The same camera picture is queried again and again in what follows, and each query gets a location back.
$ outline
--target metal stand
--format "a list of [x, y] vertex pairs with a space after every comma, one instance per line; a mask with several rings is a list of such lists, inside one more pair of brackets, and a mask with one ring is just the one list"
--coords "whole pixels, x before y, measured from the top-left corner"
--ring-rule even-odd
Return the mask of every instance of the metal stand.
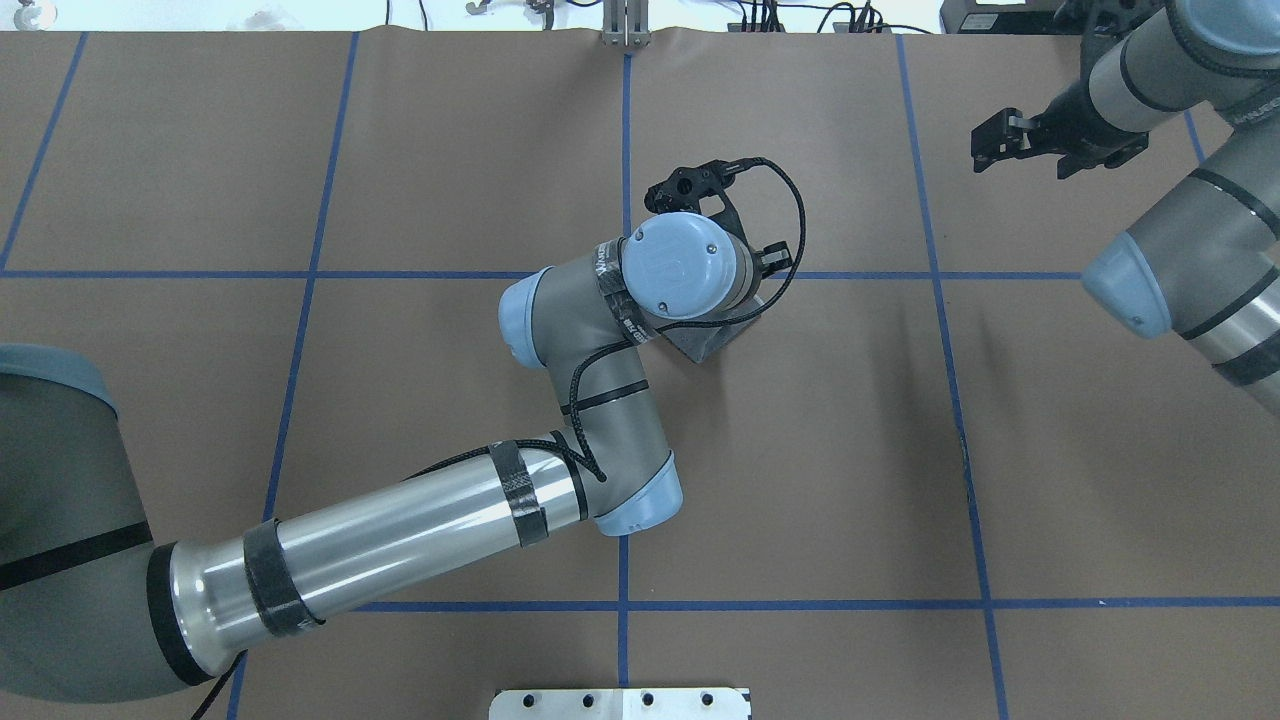
[[649, 45], [649, 0], [604, 0], [600, 40], [625, 50]]
[[750, 720], [746, 688], [595, 688], [504, 691], [493, 698], [489, 720]]

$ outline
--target blue tape line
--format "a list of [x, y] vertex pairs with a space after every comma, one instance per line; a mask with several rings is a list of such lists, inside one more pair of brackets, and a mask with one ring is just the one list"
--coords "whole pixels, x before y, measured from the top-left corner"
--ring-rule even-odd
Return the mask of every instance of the blue tape line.
[[[622, 55], [622, 234], [631, 234], [631, 53]], [[618, 538], [618, 687], [631, 684], [627, 666], [630, 637], [627, 603], [631, 600], [631, 539]]]
[[631, 53], [622, 55], [622, 234], [631, 234]]
[[1196, 151], [1196, 160], [1204, 163], [1204, 146], [1199, 142], [1199, 131], [1196, 129], [1196, 118], [1190, 110], [1183, 110], [1183, 119], [1187, 120], [1187, 135], [1192, 136], [1192, 150]]
[[333, 128], [333, 142], [329, 147], [329, 168], [325, 172], [324, 191], [320, 196], [320, 213], [316, 218], [316, 234], [311, 243], [311, 264], [307, 270], [307, 286], [302, 292], [302, 310], [298, 314], [298, 332], [293, 340], [293, 357], [289, 361], [289, 379], [284, 387], [284, 404], [280, 410], [280, 425], [275, 436], [275, 455], [271, 459], [271, 477], [266, 484], [266, 500], [262, 503], [262, 521], [275, 515], [275, 493], [280, 484], [280, 468], [284, 464], [284, 445], [289, 434], [289, 420], [293, 414], [293, 396], [298, 387], [298, 369], [302, 365], [302, 348], [306, 345], [307, 325], [311, 320], [311, 300], [315, 295], [316, 275], [320, 265], [320, 250], [324, 245], [324, 228], [329, 214], [329, 200], [333, 196], [333, 177], [338, 170], [338, 152], [342, 149], [342, 126], [347, 117], [347, 100], [351, 96], [351, 78], [356, 69], [356, 49], [360, 46], [360, 33], [351, 33], [351, 47], [347, 50], [347, 72], [342, 81], [342, 96], [338, 100], [338, 119]]
[[[355, 612], [617, 612], [612, 600], [385, 601]], [[631, 612], [929, 612], [977, 610], [1123, 610], [1160, 607], [1280, 607], [1280, 596], [1046, 597], [940, 600], [627, 600]]]
[[40, 138], [36, 159], [31, 161], [31, 172], [27, 173], [27, 184], [22, 187], [22, 197], [18, 199], [18, 206], [13, 210], [9, 234], [5, 237], [4, 249], [0, 250], [0, 270], [4, 270], [5, 265], [9, 264], [9, 254], [13, 252], [13, 243], [18, 241], [18, 228], [22, 227], [22, 217], [27, 213], [27, 202], [31, 200], [31, 193], [36, 190], [36, 177], [40, 176], [40, 168], [45, 164], [49, 142], [54, 138], [54, 128], [58, 127], [58, 119], [63, 115], [63, 105], [67, 104], [67, 96], [72, 91], [72, 79], [76, 78], [76, 68], [79, 67], [79, 60], [84, 55], [84, 42], [87, 41], [88, 33], [82, 32], [79, 42], [76, 44], [76, 53], [72, 54], [72, 64], [67, 67], [63, 88], [58, 91], [58, 101], [54, 102], [54, 111], [50, 113], [49, 124], [45, 126], [45, 135]]
[[637, 600], [632, 612], [865, 612], [982, 610], [980, 600]]
[[303, 279], [306, 270], [5, 270], [5, 278], [35, 279]]
[[1280, 596], [1220, 597], [1051, 597], [992, 600], [996, 610], [1132, 609], [1132, 607], [1280, 607]]
[[1078, 281], [1080, 273], [1039, 273], [1039, 272], [940, 272], [945, 281]]
[[518, 281], [530, 270], [319, 270], [319, 279]]
[[517, 600], [493, 602], [396, 602], [362, 605], [355, 612], [616, 612], [612, 600]]
[[241, 659], [239, 667], [236, 667], [236, 674], [232, 675], [232, 692], [227, 700], [227, 720], [236, 720], [239, 717], [239, 696], [244, 689], [244, 666], [248, 665], [248, 653]]
[[[419, 281], [518, 281], [534, 270], [0, 270], [14, 279], [419, 279]], [[943, 270], [945, 281], [1078, 281], [1080, 273]], [[769, 281], [781, 281], [777, 274]], [[933, 273], [915, 270], [800, 270], [797, 281], [932, 281]]]
[[631, 538], [622, 536], [618, 538], [618, 687], [626, 688], [631, 684], [631, 671], [627, 667], [630, 652], [627, 650], [628, 624], [631, 610]]
[[942, 336], [942, 355], [946, 360], [947, 384], [951, 389], [951, 413], [960, 439], [960, 456], [964, 465], [965, 491], [969, 495], [969, 532], [973, 537], [974, 562], [978, 566], [978, 591], [982, 601], [983, 620], [987, 625], [987, 652], [991, 657], [991, 679], [996, 692], [996, 710], [1000, 720], [1009, 720], [1009, 701], [1005, 696], [1005, 671], [1000, 659], [1000, 637], [996, 633], [996, 614], [991, 607], [991, 582], [987, 577], [987, 551], [982, 542], [982, 519], [978, 515], [978, 495], [973, 484], [973, 462], [969, 457], [969, 439], [964, 427], [964, 407], [960, 404], [960, 383], [956, 379], [955, 355], [951, 348], [951, 327], [947, 323], [946, 300], [942, 296], [942, 273], [938, 266], [938, 249], [933, 237], [933, 217], [929, 211], [929, 193], [924, 182], [924, 161], [920, 155], [919, 129], [915, 124], [915, 104], [911, 100], [911, 79], [906, 64], [906, 46], [902, 36], [895, 36], [897, 44], [899, 73], [902, 78], [902, 101], [906, 106], [906, 127], [911, 137], [911, 160], [915, 164], [915, 190], [920, 197], [920, 219], [924, 223], [924, 243], [929, 254], [929, 272], [933, 273], [933, 305], [938, 311], [938, 331]]

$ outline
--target black cable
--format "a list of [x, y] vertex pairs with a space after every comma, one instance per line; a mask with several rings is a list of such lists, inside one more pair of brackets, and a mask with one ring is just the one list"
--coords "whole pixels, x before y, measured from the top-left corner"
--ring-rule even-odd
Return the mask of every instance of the black cable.
[[[530, 450], [544, 450], [544, 451], [550, 452], [553, 455], [559, 455], [561, 459], [563, 459], [566, 461], [572, 460], [572, 461], [576, 461], [576, 462], [581, 464], [581, 462], [584, 462], [586, 460], [586, 457], [584, 457], [582, 455], [575, 452], [572, 447], [568, 447], [567, 445], [559, 445], [559, 443], [556, 443], [556, 442], [552, 442], [552, 441], [548, 441], [548, 439], [517, 439], [517, 441], [513, 441], [513, 442], [516, 443], [516, 447], [525, 447], [525, 448], [530, 448]], [[417, 473], [413, 473], [412, 475], [404, 478], [401, 482], [403, 483], [406, 480], [412, 480], [413, 478], [420, 478], [422, 475], [426, 475], [428, 473], [434, 473], [436, 470], [443, 470], [443, 469], [445, 469], [445, 468], [448, 468], [451, 465], [457, 465], [458, 462], [462, 462], [465, 460], [471, 460], [474, 457], [480, 457], [483, 455], [489, 455], [489, 446], [477, 447], [475, 450], [468, 450], [466, 452], [460, 452], [460, 454], [454, 455], [453, 457], [449, 457], [447, 460], [440, 460], [435, 465], [430, 465], [428, 468], [424, 468], [424, 469], [419, 470]]]
[[607, 357], [618, 352], [620, 350], [626, 350], [632, 347], [631, 341], [623, 340], [621, 342], [614, 342], [613, 345], [605, 345], [604, 347], [596, 350], [586, 360], [573, 369], [573, 377], [568, 382], [568, 421], [573, 427], [573, 437], [577, 438], [577, 446], [582, 448], [584, 462], [588, 470], [595, 475], [595, 479], [602, 483], [605, 480], [604, 473], [600, 470], [600, 465], [595, 461], [595, 455], [591, 452], [591, 446], [586, 442], [586, 430], [582, 429], [582, 418], [577, 413], [577, 387], [582, 380], [582, 373], [591, 366], [596, 360]]
[[874, 24], [872, 22], [873, 19], [872, 13], [874, 12], [876, 10], [872, 8], [870, 0], [867, 0], [867, 3], [863, 4], [863, 9], [858, 12], [858, 17], [854, 18], [851, 23], [849, 23], [847, 32], [863, 32], [863, 28], [865, 28], [869, 24]]
[[854, 9], [854, 4], [852, 3], [836, 3], [831, 8], [827, 8], [827, 12], [822, 15], [822, 22], [818, 23], [818, 29], [815, 29], [814, 32], [822, 32], [822, 28], [827, 27], [827, 18], [829, 18], [832, 13], [835, 13], [836, 10], [838, 10], [841, 8], [849, 8], [849, 24], [850, 24], [850, 27], [852, 27], [852, 24], [854, 24], [854, 13], [856, 12]]
[[750, 158], [750, 159], [739, 160], [737, 163], [745, 164], [748, 167], [764, 165], [765, 168], [769, 168], [780, 178], [782, 178], [782, 182], [785, 182], [787, 184], [787, 190], [791, 191], [791, 196], [795, 197], [795, 200], [796, 200], [796, 214], [800, 218], [800, 240], [796, 242], [796, 255], [795, 255], [795, 259], [791, 263], [791, 268], [787, 270], [787, 277], [782, 281], [782, 287], [780, 287], [778, 291], [773, 293], [773, 297], [765, 300], [764, 305], [760, 305], [755, 310], [750, 310], [750, 311], [744, 313], [744, 314], [741, 314], [741, 315], [739, 315], [736, 318], [726, 318], [723, 320], [681, 320], [681, 322], [671, 323], [671, 324], [667, 324], [667, 325], [663, 325], [663, 327], [658, 328], [659, 333], [664, 333], [667, 331], [673, 331], [673, 329], [678, 329], [678, 328], [723, 328], [726, 325], [736, 325], [739, 323], [745, 323], [748, 320], [754, 320], [755, 318], [759, 318], [760, 315], [763, 315], [765, 310], [768, 310], [769, 307], [773, 307], [773, 304], [776, 304], [780, 299], [782, 299], [782, 293], [785, 293], [787, 291], [787, 288], [791, 287], [791, 281], [794, 281], [795, 277], [796, 277], [796, 270], [800, 268], [800, 260], [804, 259], [804, 241], [805, 241], [805, 232], [806, 232], [805, 231], [804, 199], [800, 197], [800, 188], [797, 188], [796, 183], [791, 181], [791, 177], [787, 176], [782, 170], [782, 168], [780, 168], [772, 160], [768, 160], [765, 158]]
[[218, 678], [218, 682], [214, 683], [212, 688], [210, 688], [209, 694], [205, 696], [205, 702], [201, 702], [200, 707], [192, 712], [191, 720], [200, 720], [206, 712], [209, 712], [209, 708], [212, 707], [214, 701], [218, 700], [219, 693], [221, 693], [223, 688], [227, 685], [227, 680], [232, 679], [232, 675], [236, 673], [236, 667], [239, 667], [241, 661], [244, 660], [244, 652], [246, 651], [242, 650], [241, 653], [236, 656], [236, 660], [232, 661], [232, 666], [223, 673], [221, 678]]
[[863, 32], [876, 32], [877, 29], [891, 29], [891, 28], [914, 29], [915, 32], [923, 35], [934, 35], [933, 31], [931, 29], [924, 29], [923, 27], [915, 27], [915, 26], [905, 26], [900, 23], [881, 23], [881, 24], [868, 26], [867, 29], [864, 29]]

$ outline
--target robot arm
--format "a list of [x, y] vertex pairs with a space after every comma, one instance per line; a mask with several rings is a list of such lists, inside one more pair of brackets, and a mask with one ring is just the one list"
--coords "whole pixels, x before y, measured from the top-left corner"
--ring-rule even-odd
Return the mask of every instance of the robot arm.
[[1147, 132], [1202, 101], [1233, 137], [1084, 272], [1142, 337], [1176, 331], [1280, 415], [1280, 1], [1170, 0], [1048, 109], [1005, 109], [973, 133], [974, 170], [1059, 154], [1059, 178], [1115, 168]]
[[[777, 169], [751, 159], [724, 177], [759, 164]], [[758, 316], [781, 290], [724, 314], [791, 265], [785, 250], [755, 252], [712, 218], [666, 211], [696, 210], [727, 184], [677, 176], [673, 195], [650, 195], [680, 208], [502, 297], [503, 337], [520, 363], [548, 370], [566, 428], [221, 543], [154, 546], [115, 406], [86, 359], [0, 346], [0, 687], [64, 702], [178, 691], [248, 647], [586, 518], [623, 536], [675, 515], [675, 454], [634, 346]]]

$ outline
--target electrical cable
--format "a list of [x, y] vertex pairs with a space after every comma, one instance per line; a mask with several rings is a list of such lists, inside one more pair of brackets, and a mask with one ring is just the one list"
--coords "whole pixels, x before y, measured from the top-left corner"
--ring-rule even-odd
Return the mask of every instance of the electrical cable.
[[854, 17], [855, 17], [855, 13], [858, 12], [854, 8], [854, 4], [852, 3], [836, 3], [831, 8], [827, 8], [827, 12], [822, 15], [822, 22], [818, 23], [818, 29], [815, 29], [814, 32], [822, 32], [822, 28], [827, 27], [827, 18], [829, 18], [832, 13], [835, 13], [836, 10], [838, 10], [841, 8], [849, 8], [849, 26], [852, 27], [852, 24], [854, 24]]
[[796, 277], [796, 270], [800, 268], [800, 260], [804, 259], [804, 243], [806, 233], [804, 199], [800, 196], [800, 188], [796, 187], [796, 183], [791, 179], [790, 176], [787, 176], [786, 172], [782, 170], [782, 168], [780, 168], [773, 160], [769, 160], [767, 158], [749, 158], [737, 160], [733, 164], [742, 164], [749, 168], [758, 165], [764, 165], [765, 168], [769, 168], [771, 170], [774, 172], [774, 174], [782, 178], [782, 182], [786, 183], [787, 190], [791, 191], [791, 196], [795, 197], [796, 214], [800, 219], [800, 240], [796, 241], [796, 254], [795, 259], [791, 263], [791, 268], [787, 269], [787, 277], [782, 281], [782, 287], [780, 287], [778, 291], [773, 293], [773, 297], [765, 300], [764, 304], [756, 307], [755, 310], [750, 310], [736, 318], [726, 318], [723, 320], [680, 320], [657, 328], [659, 333], [680, 328], [723, 328], [726, 325], [736, 325], [739, 323], [754, 320], [755, 318], [763, 315], [765, 310], [773, 307], [773, 305], [782, 299], [782, 293], [785, 293], [787, 288], [791, 287], [791, 281], [794, 281]]
[[922, 35], [934, 35], [931, 29], [924, 29], [923, 27], [905, 26], [901, 23], [881, 23], [874, 26], [868, 26], [863, 32], [876, 32], [877, 29], [914, 29]]
[[[805, 210], [804, 210], [804, 197], [800, 196], [800, 188], [796, 187], [796, 184], [791, 179], [791, 177], [787, 176], [787, 173], [782, 168], [780, 168], [777, 165], [777, 163], [774, 163], [774, 161], [772, 161], [772, 160], [769, 160], [767, 158], [745, 158], [742, 160], [737, 160], [733, 164], [740, 164], [745, 169], [755, 168], [755, 167], [760, 167], [760, 165], [764, 165], [765, 168], [769, 168], [771, 170], [773, 170], [774, 174], [777, 174], [780, 178], [782, 178], [782, 182], [786, 183], [787, 190], [791, 191], [791, 196], [796, 201], [796, 215], [797, 215], [799, 222], [800, 222], [800, 238], [796, 241], [796, 254], [795, 254], [795, 259], [791, 263], [791, 268], [787, 269], [787, 277], [782, 281], [782, 287], [780, 287], [778, 291], [774, 292], [772, 297], [769, 297], [768, 300], [765, 300], [764, 304], [762, 304], [755, 310], [750, 310], [750, 311], [744, 313], [744, 314], [741, 314], [741, 315], [739, 315], [736, 318], [726, 318], [726, 319], [722, 319], [722, 320], [682, 320], [682, 322], [669, 323], [669, 324], [666, 324], [666, 325], [662, 325], [662, 327], [657, 328], [659, 333], [663, 333], [663, 332], [667, 332], [667, 331], [672, 331], [672, 329], [678, 329], [678, 328], [723, 328], [726, 325], [735, 325], [735, 324], [739, 324], [739, 323], [745, 323], [748, 320], [753, 320], [755, 318], [759, 318], [760, 315], [764, 314], [765, 310], [768, 310], [769, 307], [773, 307], [773, 305], [777, 304], [777, 301], [782, 299], [782, 295], [787, 291], [788, 287], [791, 287], [791, 282], [796, 277], [796, 270], [800, 268], [800, 261], [804, 259], [804, 247], [805, 247], [805, 236], [806, 236], [806, 220], [805, 220]], [[623, 340], [623, 341], [614, 342], [612, 345], [605, 345], [604, 347], [596, 350], [595, 352], [593, 352], [591, 355], [589, 355], [585, 360], [582, 360], [581, 363], [579, 363], [579, 365], [576, 368], [573, 368], [573, 374], [570, 377], [570, 383], [568, 383], [568, 418], [570, 418], [570, 425], [573, 429], [573, 438], [577, 441], [577, 445], [581, 448], [581, 452], [573, 451], [573, 448], [568, 447], [566, 443], [550, 442], [550, 441], [545, 441], [545, 439], [517, 439], [517, 441], [515, 441], [516, 442], [516, 447], [543, 450], [543, 451], [550, 452], [553, 455], [559, 455], [566, 462], [568, 462], [571, 460], [576, 461], [580, 465], [582, 465], [584, 468], [586, 468], [593, 475], [595, 475], [596, 480], [599, 480], [602, 483], [605, 482], [608, 478], [604, 474], [604, 470], [600, 469], [599, 462], [595, 460], [595, 454], [591, 452], [591, 445], [586, 439], [586, 430], [582, 427], [582, 418], [579, 414], [579, 409], [577, 409], [579, 388], [581, 387], [581, 383], [582, 383], [582, 373], [585, 373], [588, 368], [590, 368], [593, 364], [598, 363], [599, 360], [602, 360], [604, 357], [608, 357], [609, 355], [613, 355], [614, 352], [620, 352], [622, 350], [626, 350], [628, 347], [635, 347], [635, 345], [630, 340]], [[404, 478], [404, 479], [408, 480], [408, 479], [412, 479], [412, 478], [417, 478], [420, 475], [425, 475], [428, 473], [434, 473], [436, 470], [443, 470], [444, 468], [448, 468], [449, 465], [456, 465], [456, 464], [462, 462], [465, 460], [471, 460], [474, 457], [480, 457], [481, 455], [488, 455], [488, 454], [489, 454], [489, 447], [488, 446], [486, 447], [477, 447], [475, 450], [468, 450], [466, 452], [454, 455], [453, 457], [449, 457], [447, 460], [442, 460], [442, 461], [439, 461], [439, 462], [436, 462], [434, 465], [430, 465], [430, 466], [428, 466], [428, 468], [425, 468], [422, 470], [419, 470], [417, 473], [413, 473], [412, 475], [410, 475], [408, 478]]]
[[746, 5], [742, 3], [742, 0], [733, 0], [733, 3], [737, 4], [739, 12], [742, 13], [742, 23], [741, 23], [742, 24], [742, 32], [746, 32]]
[[218, 696], [223, 692], [223, 688], [227, 685], [227, 680], [232, 678], [232, 675], [236, 673], [236, 669], [239, 667], [241, 661], [244, 660], [246, 652], [247, 651], [242, 650], [239, 655], [236, 656], [236, 660], [232, 661], [232, 666], [228, 667], [225, 673], [223, 673], [221, 678], [218, 678], [218, 682], [214, 683], [212, 688], [210, 688], [209, 694], [205, 696], [205, 702], [201, 702], [200, 707], [197, 707], [196, 711], [191, 714], [191, 720], [201, 720], [201, 717], [204, 717], [205, 714], [209, 712], [209, 708], [212, 707], [214, 701], [218, 700]]

